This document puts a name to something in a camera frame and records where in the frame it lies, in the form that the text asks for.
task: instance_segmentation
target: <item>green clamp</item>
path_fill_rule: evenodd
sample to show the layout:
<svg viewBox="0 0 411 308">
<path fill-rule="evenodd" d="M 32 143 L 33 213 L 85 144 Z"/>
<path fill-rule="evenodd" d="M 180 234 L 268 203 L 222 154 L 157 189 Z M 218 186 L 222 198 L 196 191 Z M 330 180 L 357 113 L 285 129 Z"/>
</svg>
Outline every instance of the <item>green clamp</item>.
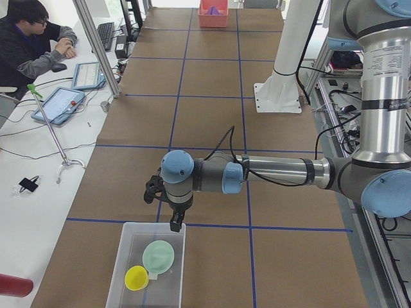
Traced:
<svg viewBox="0 0 411 308">
<path fill-rule="evenodd" d="M 31 92 L 33 95 L 36 94 L 36 95 L 39 96 L 40 98 L 43 98 L 43 96 L 36 91 L 36 86 L 34 85 L 34 83 L 31 83 L 31 84 L 27 85 L 27 88 L 30 90 L 30 92 Z"/>
</svg>

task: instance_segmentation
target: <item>chair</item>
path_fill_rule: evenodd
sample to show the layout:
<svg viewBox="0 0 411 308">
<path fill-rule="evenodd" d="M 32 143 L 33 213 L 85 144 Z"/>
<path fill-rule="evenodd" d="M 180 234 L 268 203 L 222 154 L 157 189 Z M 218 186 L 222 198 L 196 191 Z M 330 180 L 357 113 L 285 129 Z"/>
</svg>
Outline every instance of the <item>chair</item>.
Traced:
<svg viewBox="0 0 411 308">
<path fill-rule="evenodd" d="M 15 87 L 0 87 L 0 128 L 6 122 L 6 118 L 12 114 L 14 108 L 20 103 L 17 98 L 12 98 L 6 93 L 15 92 L 17 88 Z"/>
</svg>

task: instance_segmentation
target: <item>yellow bowl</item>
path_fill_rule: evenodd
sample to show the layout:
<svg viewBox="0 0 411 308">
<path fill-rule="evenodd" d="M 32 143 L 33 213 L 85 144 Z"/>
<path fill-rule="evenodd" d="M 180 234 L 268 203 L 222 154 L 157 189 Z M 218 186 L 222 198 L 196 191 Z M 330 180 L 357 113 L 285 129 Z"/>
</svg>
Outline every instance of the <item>yellow bowl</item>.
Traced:
<svg viewBox="0 0 411 308">
<path fill-rule="evenodd" d="M 144 289 L 148 284 L 148 274 L 145 268 L 140 265 L 130 268 L 125 277 L 124 283 L 127 289 L 138 291 Z"/>
</svg>

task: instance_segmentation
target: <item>mint green bowl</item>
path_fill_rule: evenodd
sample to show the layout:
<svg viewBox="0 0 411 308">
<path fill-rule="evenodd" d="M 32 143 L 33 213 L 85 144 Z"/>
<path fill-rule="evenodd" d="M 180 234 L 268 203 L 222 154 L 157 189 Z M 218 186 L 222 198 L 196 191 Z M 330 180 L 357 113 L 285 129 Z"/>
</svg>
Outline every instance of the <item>mint green bowl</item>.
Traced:
<svg viewBox="0 0 411 308">
<path fill-rule="evenodd" d="M 154 241 L 143 252 L 143 265 L 152 274 L 163 274 L 173 265 L 174 249 L 166 241 Z"/>
</svg>

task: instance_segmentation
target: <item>computer monitor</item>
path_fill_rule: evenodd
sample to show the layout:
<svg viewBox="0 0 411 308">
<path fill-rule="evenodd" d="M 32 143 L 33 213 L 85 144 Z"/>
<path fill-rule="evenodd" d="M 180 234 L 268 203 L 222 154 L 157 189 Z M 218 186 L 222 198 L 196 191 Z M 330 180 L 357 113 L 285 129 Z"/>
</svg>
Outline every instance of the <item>computer monitor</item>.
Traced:
<svg viewBox="0 0 411 308">
<path fill-rule="evenodd" d="M 143 19 L 141 18 L 140 6 L 138 0 L 121 0 L 121 9 L 123 10 L 124 22 L 126 24 L 127 29 L 127 41 L 135 42 L 137 40 L 137 36 L 139 34 L 139 30 L 143 26 Z M 138 24 L 139 28 L 133 28 L 130 20 L 130 11 L 133 12 L 134 19 Z"/>
</svg>

